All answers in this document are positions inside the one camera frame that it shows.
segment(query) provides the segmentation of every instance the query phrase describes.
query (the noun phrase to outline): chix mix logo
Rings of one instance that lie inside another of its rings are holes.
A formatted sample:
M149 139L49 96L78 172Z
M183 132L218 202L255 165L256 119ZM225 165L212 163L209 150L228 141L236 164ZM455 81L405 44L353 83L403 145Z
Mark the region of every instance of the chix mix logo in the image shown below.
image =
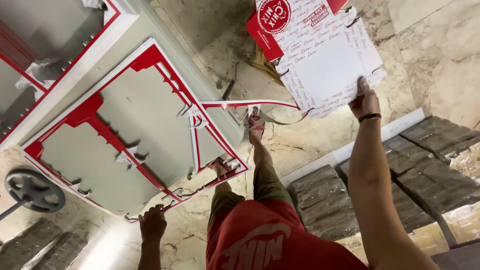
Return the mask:
M257 14L260 27L267 33L276 34L290 22L290 5L286 0L266 0Z

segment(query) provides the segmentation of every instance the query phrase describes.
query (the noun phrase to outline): sandal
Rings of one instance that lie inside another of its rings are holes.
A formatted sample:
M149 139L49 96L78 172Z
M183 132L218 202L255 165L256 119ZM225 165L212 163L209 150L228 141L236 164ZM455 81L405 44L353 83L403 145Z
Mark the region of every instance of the sandal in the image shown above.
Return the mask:
M265 132L265 122L263 122L260 125L257 125L257 122L260 121L261 117L258 116L259 110L256 111L256 116L254 116L255 113L253 113L251 116L248 117L248 134L249 134L249 141L252 143L252 130L261 130L262 135L260 136L260 140L262 139L264 132Z
M209 169L212 169L213 170L213 166L215 165L215 163L218 163L220 164L220 166L222 166L222 168L224 168L225 170L227 170L228 172L232 170L232 168L230 166L228 166L227 164L225 164L225 161L223 160L223 158L221 157L218 157L216 159L214 159L212 162L210 162L207 167Z

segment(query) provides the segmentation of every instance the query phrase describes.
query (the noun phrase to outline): marble floor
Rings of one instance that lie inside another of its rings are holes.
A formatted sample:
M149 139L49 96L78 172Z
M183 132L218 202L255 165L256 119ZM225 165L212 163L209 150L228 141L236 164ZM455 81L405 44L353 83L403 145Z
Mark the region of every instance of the marble floor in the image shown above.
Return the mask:
M254 54L254 41L245 28L252 0L152 0L150 4L219 93L236 79L231 100L291 101L285 88L245 63ZM427 115L480 129L480 0L351 0L348 5L362 16L388 73L375 89L382 124L423 107ZM281 122L300 117L298 111L286 107L263 110ZM263 142L282 177L350 143L357 130L357 121L343 107L324 119L289 126L269 123ZM239 151L253 165L250 144L242 143ZM18 147L0 153L0 160L0 179L13 167L27 164ZM195 180L205 183L213 177L211 171L204 171ZM251 198L252 177L250 172L231 180L233 191ZM193 190L196 183L181 185ZM3 211L13 201L4 189L0 195ZM205 268L212 195L213 191L207 191L166 213L168 226L161 246L165 269ZM89 241L71 269L136 269L141 243L138 225L109 216L70 194L67 200L64 209L47 217ZM158 202L159 196L149 204ZM12 238L39 217L27 209L16 211L0 222L0 241Z

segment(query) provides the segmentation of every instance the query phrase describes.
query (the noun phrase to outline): person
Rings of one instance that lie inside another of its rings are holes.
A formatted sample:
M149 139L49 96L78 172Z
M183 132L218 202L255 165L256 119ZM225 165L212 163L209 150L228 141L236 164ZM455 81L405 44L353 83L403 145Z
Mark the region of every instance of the person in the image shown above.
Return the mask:
M364 77L359 79L358 98L349 105L360 128L350 159L348 188L368 267L342 245L305 231L262 144L264 126L257 126L250 131L254 200L233 193L226 182L215 187L207 269L438 269L407 236L395 210L380 136L379 100ZM250 117L249 127L257 120L256 114ZM222 164L212 164L217 175L228 171ZM159 244L166 227L161 207L151 208L140 218L144 242L139 270L160 269Z

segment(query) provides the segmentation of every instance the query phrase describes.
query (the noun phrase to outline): hand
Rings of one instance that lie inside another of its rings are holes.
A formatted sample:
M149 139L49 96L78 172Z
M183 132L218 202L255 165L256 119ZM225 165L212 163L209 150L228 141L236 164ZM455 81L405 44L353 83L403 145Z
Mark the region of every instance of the hand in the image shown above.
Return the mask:
M358 82L358 97L348 105L357 119L367 114L380 113L380 102L375 91L370 89L367 79L362 76Z
M157 204L145 212L144 216L138 215L143 242L158 241L160 244L160 239L167 227L165 215L161 213L162 208L163 204Z

